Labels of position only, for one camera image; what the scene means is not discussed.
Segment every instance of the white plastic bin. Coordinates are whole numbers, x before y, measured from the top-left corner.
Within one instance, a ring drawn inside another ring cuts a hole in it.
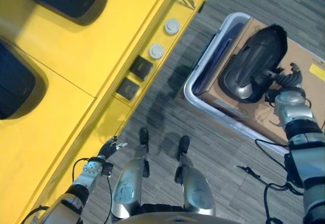
[[[232,29],[236,24],[239,22],[245,24],[249,20],[250,16],[237,12],[230,14],[223,24],[221,25],[220,29],[218,30],[215,37],[211,40],[210,44],[206,48],[205,52],[201,56],[200,60],[194,66],[194,69],[191,73],[191,75],[188,77],[185,86],[184,86],[184,95],[185,100],[196,110],[203,112],[210,118],[212,118],[217,123],[231,129],[234,133],[237,135],[246,138],[248,140],[254,141],[255,139],[262,139],[266,141],[270,141],[268,138],[264,137],[263,135],[259,134],[258,132],[250,129],[249,127],[245,126],[244,124],[232,119],[228,115],[224,114],[223,112],[219,111],[218,109],[210,106],[206,102],[202,101],[199,97],[195,96],[195,94],[192,91],[193,85],[201,72],[203,71],[204,67],[206,66],[207,62],[209,61],[209,57],[212,55],[214,50],[218,47],[220,44],[221,39],[223,36],[227,33],[228,30]],[[264,144],[266,147],[272,149],[273,151],[284,155],[287,153],[287,150],[283,147],[270,145],[270,144]]]

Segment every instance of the robotic hand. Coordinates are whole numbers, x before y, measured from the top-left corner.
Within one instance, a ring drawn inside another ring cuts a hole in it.
[[[38,220],[39,223],[81,224],[80,215],[88,200],[89,193],[93,191],[98,179],[102,175],[110,176],[113,164],[106,160],[127,143],[116,144],[117,137],[109,139],[100,149],[97,157],[89,159],[83,167],[82,173],[72,183],[65,194],[46,210]]]
[[[274,113],[289,141],[289,153],[284,156],[288,171],[287,180],[304,188],[304,223],[325,221],[325,136],[309,106],[301,88],[302,75],[292,63],[292,74],[271,75],[282,86],[266,93],[266,101],[274,103]]]

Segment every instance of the yellow surface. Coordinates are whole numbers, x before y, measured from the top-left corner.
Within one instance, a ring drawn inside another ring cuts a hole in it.
[[[11,176],[0,183],[0,223],[17,223],[66,191],[75,159],[93,156],[120,133],[205,0],[194,0],[195,10],[172,0],[108,0],[99,19],[86,27],[31,0],[0,1],[6,3],[0,5],[0,35],[33,57],[48,78],[48,91],[34,111],[0,121],[10,165],[1,166],[0,179]],[[181,23],[174,36],[164,33],[169,18]],[[141,81],[128,69],[138,54],[150,60],[152,43],[163,44],[166,54],[151,60],[153,69]],[[125,76],[140,85],[132,102],[114,92]]]
[[[80,26],[33,0],[0,5],[0,34],[73,84],[96,96],[161,0],[108,0],[100,17]]]
[[[315,64],[312,64],[310,66],[309,71],[314,74],[315,76],[317,76],[318,78],[320,78],[321,80],[325,81],[325,70],[316,66]]]
[[[0,120],[0,223],[16,221],[93,100],[36,60],[27,59],[45,73],[48,88],[28,115]]]

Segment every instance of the black switch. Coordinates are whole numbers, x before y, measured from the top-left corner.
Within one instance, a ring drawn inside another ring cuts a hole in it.
[[[136,95],[139,88],[139,85],[132,82],[130,79],[124,78],[123,82],[117,89],[117,92],[130,101]]]
[[[152,68],[152,63],[147,61],[145,58],[138,56],[130,67],[130,71],[137,75],[142,80],[145,80],[148,73]]]

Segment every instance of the black wire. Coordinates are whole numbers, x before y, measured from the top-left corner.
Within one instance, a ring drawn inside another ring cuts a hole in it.
[[[264,142],[264,143],[268,143],[268,144],[273,144],[273,145],[278,145],[278,146],[283,146],[283,147],[287,147],[287,145],[281,145],[281,144],[274,144],[262,139],[255,139],[255,144],[258,146],[258,148],[264,153],[266,154],[271,160],[273,160],[276,164],[278,164],[280,167],[282,167],[285,171],[286,168],[283,164],[281,164],[280,162],[278,162],[276,159],[274,159],[272,156],[270,156],[265,150],[263,150],[263,148],[257,143],[258,141]]]
[[[77,161],[73,164],[73,167],[72,167],[72,182],[75,181],[75,167],[76,167],[76,164],[77,164],[79,161],[89,161],[89,158],[81,158],[81,159],[77,160]]]
[[[276,143],[272,143],[272,142],[269,142],[269,141],[265,141],[263,139],[256,139],[257,141],[261,141],[263,143],[267,143],[267,144],[272,144],[272,145],[276,145],[276,146],[281,146],[281,147],[288,147],[287,144],[276,144]]]
[[[311,108],[311,101],[310,101],[310,99],[308,99],[308,98],[306,98],[306,101],[308,101],[309,102],[309,108]]]
[[[110,215],[111,215],[111,212],[112,212],[112,202],[113,202],[113,200],[112,200],[112,188],[111,188],[110,180],[108,179],[108,177],[107,177],[107,182],[108,182],[108,186],[110,187],[110,195],[111,195],[111,207],[110,207],[110,212],[108,213],[108,216],[107,216],[107,218],[106,218],[106,220],[105,220],[104,224],[106,224],[106,223],[107,223],[107,221],[108,221],[108,218],[109,218],[109,217],[110,217]]]
[[[21,224],[24,224],[25,221],[33,214],[35,214],[36,212],[38,211],[41,211],[41,210],[47,210],[49,207],[48,206],[39,206],[37,208],[35,208],[34,210],[32,210],[30,213],[28,213],[28,215],[24,218],[24,220],[22,220]]]
[[[267,195],[268,195],[268,189],[271,188],[275,191],[286,191],[288,190],[288,183],[286,183],[285,185],[278,185],[276,183],[269,183],[266,185],[265,189],[264,189],[264,207],[265,207],[265,213],[266,213],[266,222],[265,223],[271,223],[272,220],[274,220],[274,218],[270,218],[270,211],[269,211],[269,206],[268,206],[268,199],[267,199]]]

